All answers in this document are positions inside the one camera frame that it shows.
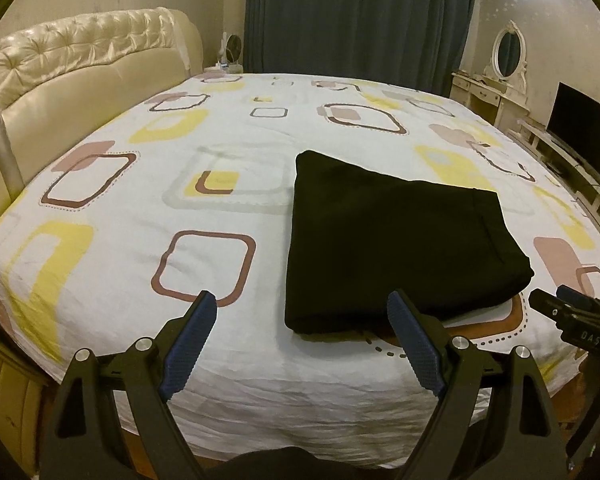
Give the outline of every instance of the flat screen tv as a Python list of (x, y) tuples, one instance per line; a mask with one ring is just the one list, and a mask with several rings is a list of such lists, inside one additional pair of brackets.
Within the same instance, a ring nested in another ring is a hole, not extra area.
[(563, 83), (547, 130), (570, 148), (600, 179), (600, 103)]

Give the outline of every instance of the tv stand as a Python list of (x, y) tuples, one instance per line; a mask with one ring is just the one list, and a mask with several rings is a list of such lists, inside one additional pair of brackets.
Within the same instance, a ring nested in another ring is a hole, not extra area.
[(571, 156), (546, 130), (529, 121), (518, 121), (520, 133), (507, 130), (507, 137), (524, 148), (535, 160), (546, 167), (571, 193), (586, 215), (600, 232), (600, 184), (583, 164)]

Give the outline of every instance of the dressing table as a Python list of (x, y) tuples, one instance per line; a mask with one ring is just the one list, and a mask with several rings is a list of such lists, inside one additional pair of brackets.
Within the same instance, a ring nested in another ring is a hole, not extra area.
[(496, 37), (491, 62), (482, 75), (453, 73), (450, 97), (501, 132), (518, 131), (518, 121), (529, 115), (526, 107), (526, 43), (514, 22)]

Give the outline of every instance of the bed frame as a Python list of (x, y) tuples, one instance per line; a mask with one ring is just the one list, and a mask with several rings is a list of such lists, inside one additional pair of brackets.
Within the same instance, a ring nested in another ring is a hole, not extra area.
[[(81, 14), (0, 39), (0, 215), (44, 167), (147, 98), (202, 72), (202, 38), (165, 8)], [(0, 323), (9, 333), (6, 312)], [(0, 439), (33, 475), (52, 381), (0, 341)]]

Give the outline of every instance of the bed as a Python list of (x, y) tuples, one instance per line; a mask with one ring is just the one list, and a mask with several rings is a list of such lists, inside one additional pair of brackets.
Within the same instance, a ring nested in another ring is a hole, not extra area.
[[(67, 18), (0, 40), (0, 131), (13, 152), (0, 153), (0, 323), (53, 378), (80, 348), (119, 352), (155, 334), (207, 289), (218, 321), (170, 402), (196, 455), (295, 445), (357, 466), (403, 463), (436, 399), (395, 339), (284, 325), (304, 150), (495, 190), (535, 276), (506, 303), (446, 325), (480, 348), (526, 345), (551, 394), (575, 377), (583, 354), (526, 298), (562, 283), (600, 298), (600, 235), (528, 153), (439, 96), (202, 72), (201, 60), (197, 30), (167, 9)], [(476, 416), (487, 402), (484, 391)]]

